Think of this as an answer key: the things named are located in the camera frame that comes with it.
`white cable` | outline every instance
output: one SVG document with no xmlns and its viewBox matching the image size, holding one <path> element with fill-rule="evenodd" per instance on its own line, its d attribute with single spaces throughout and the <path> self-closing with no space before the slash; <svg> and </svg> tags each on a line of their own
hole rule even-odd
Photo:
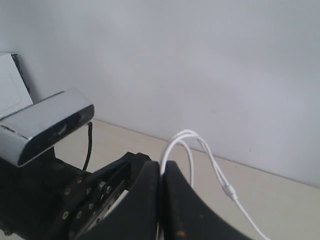
<svg viewBox="0 0 320 240">
<path fill-rule="evenodd" d="M 258 234 L 264 239 L 264 240 L 270 240 L 270 238 L 266 237 L 260 229 L 257 227 L 257 225 L 254 223 L 254 221 L 251 219 L 247 211 L 243 208 L 243 206 L 240 204 L 238 200 L 238 196 L 236 194 L 235 189 L 232 187 L 232 185 L 229 184 L 228 180 L 224 176 L 222 170 L 220 169 L 219 165 L 217 164 L 211 149 L 207 142 L 200 137 L 196 132 L 192 130 L 183 130 L 179 133 L 177 133 L 166 145 L 164 148 L 161 159 L 160 159 L 160 174 L 163 175 L 166 171 L 166 164 L 168 161 L 168 157 L 172 151 L 172 149 L 175 147 L 176 144 L 181 143 L 182 146 L 186 149 L 188 153 L 188 160 L 190 163 L 190 184 L 193 186 L 194 183 L 194 163 L 193 163 L 193 158 L 192 158 L 192 153 L 190 151 L 189 146 L 183 141 L 183 139 L 187 138 L 192 138 L 192 139 L 197 139 L 198 142 L 200 143 L 201 147 L 203 148 L 204 152 L 207 154 L 207 156 L 211 160 L 212 167 L 215 171 L 216 177 L 218 178 L 223 191 L 225 194 L 230 197 L 237 207 L 240 209 L 240 211 L 244 214 L 244 216 L 247 218 L 247 220 L 250 222 L 250 224 L 253 226 L 253 228 L 258 232 Z"/>
</svg>

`white wall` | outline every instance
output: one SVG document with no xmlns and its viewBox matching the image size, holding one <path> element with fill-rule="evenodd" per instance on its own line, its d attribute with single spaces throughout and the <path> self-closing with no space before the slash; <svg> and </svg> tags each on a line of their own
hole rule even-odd
<svg viewBox="0 0 320 240">
<path fill-rule="evenodd" d="M 316 0 L 2 0 L 0 39 L 34 97 L 75 86 L 99 120 L 162 139 L 191 128 L 218 156 L 320 186 L 319 11 Z"/>
</svg>

